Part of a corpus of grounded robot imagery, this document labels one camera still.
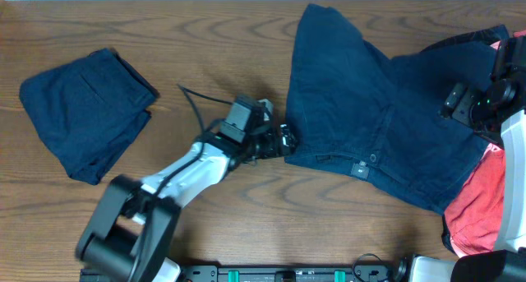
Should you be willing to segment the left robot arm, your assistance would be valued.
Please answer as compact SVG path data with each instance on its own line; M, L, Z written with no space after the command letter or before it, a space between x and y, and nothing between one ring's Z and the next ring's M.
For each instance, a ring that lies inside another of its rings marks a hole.
M110 281L176 281L181 269L168 256L182 209L240 164L291 155L290 128L264 126L237 142L222 132L203 132L179 160L134 180L107 186L76 246L76 258Z

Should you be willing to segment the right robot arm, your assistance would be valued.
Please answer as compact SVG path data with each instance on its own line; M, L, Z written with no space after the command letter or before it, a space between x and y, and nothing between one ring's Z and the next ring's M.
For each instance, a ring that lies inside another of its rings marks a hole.
M453 281L525 279L525 84L506 77L458 111L494 137L445 211Z

